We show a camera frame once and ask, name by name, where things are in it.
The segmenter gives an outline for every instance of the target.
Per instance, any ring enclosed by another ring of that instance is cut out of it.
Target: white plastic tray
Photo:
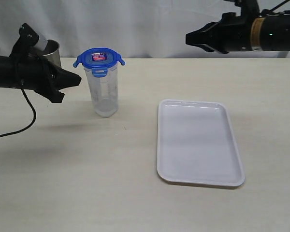
[[[245,175],[226,108],[216,102],[163,100],[157,171],[169,182],[238,187]]]

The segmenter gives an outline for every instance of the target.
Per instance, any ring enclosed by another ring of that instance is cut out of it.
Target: stainless steel cup
[[[59,54],[59,43],[55,40],[47,40],[47,46],[44,51],[33,49],[30,53],[35,53],[39,56],[44,56],[49,62],[61,67],[60,54]]]

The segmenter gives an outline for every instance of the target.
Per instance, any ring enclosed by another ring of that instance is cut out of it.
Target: white backdrop
[[[282,0],[259,0],[272,8]],[[281,10],[290,9],[290,2]],[[223,0],[0,0],[0,54],[8,55],[21,24],[60,43],[62,57],[109,47],[123,57],[277,57],[276,52],[221,55],[185,45],[185,34],[239,12]]]

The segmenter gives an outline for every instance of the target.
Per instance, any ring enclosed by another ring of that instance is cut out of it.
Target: table
[[[0,232],[290,232],[290,59],[126,59],[119,111],[94,114],[83,77],[62,104],[27,91],[36,124],[0,139]],[[175,186],[156,173],[163,99],[228,109],[246,173],[236,190]],[[0,133],[27,125],[0,89]]]

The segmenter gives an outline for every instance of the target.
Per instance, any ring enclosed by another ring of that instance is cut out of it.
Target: black cable
[[[30,102],[30,100],[29,100],[27,94],[25,93],[25,90],[24,90],[23,84],[22,84],[22,82],[21,82],[21,80],[20,80],[20,77],[19,77],[19,74],[18,74],[18,60],[15,61],[15,63],[14,63],[14,68],[15,68],[15,77],[16,77],[17,81],[19,82],[20,90],[21,90],[21,92],[23,93],[23,95],[24,95],[24,97],[25,97],[25,99],[26,99],[28,105],[30,106],[30,108],[31,108],[31,110],[32,110],[32,112],[33,112],[33,119],[32,119],[32,121],[30,122],[30,124],[27,125],[26,127],[24,127],[23,129],[20,129],[20,130],[17,130],[17,131],[13,131],[13,132],[10,132],[10,133],[0,134],[0,138],[5,137],[5,136],[9,136],[9,135],[13,135],[13,134],[18,134],[18,133],[20,133],[20,132],[23,132],[23,131],[27,130],[28,128],[30,128],[30,127],[34,124],[34,122],[35,122],[35,120],[36,120],[36,118],[37,118],[37,113],[36,113],[36,111],[35,111],[35,109],[34,109],[32,103]]]
[[[287,2],[289,2],[290,0],[284,0],[282,3],[278,4],[276,7],[274,7],[273,9],[271,9],[270,11],[275,11],[277,10],[279,7],[285,5]]]

